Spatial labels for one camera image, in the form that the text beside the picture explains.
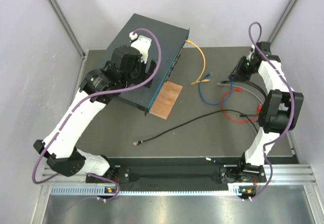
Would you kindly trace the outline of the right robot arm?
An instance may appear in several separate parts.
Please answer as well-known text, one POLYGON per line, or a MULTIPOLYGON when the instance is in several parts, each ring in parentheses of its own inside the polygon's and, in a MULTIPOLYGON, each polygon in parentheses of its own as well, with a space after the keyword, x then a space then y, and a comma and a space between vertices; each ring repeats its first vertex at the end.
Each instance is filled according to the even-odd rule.
POLYGON ((252 45, 229 79, 231 82, 248 82, 255 73, 261 76, 267 95, 258 115, 259 131, 238 162, 236 175, 242 181, 264 178, 265 157, 276 141, 295 128, 304 100, 303 94, 295 92, 288 84, 281 60, 271 54, 269 42, 252 45))

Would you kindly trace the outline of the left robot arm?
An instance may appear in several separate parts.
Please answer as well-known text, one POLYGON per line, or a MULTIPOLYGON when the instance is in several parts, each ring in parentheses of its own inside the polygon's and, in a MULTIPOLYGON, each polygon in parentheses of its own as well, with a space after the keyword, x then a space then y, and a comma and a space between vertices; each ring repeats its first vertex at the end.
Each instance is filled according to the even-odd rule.
POLYGON ((73 176, 78 172, 98 175, 105 182, 114 178, 115 170, 103 155, 93 155, 76 148, 76 143, 94 117, 121 92, 137 89, 149 82, 156 69, 146 73, 151 40, 139 38, 129 46, 113 50, 111 59, 87 73, 75 98, 55 129, 33 147, 38 159, 57 174, 73 176))

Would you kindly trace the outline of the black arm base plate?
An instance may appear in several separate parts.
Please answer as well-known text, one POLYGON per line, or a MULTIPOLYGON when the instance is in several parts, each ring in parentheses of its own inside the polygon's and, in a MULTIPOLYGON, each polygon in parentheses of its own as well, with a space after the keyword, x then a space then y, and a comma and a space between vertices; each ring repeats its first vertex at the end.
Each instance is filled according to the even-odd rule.
POLYGON ((112 166, 102 176, 88 174, 86 183, 106 183, 102 178, 116 181, 122 191, 175 192, 222 191, 230 183, 255 186, 266 181, 264 173, 240 175, 236 167, 208 165, 112 166))

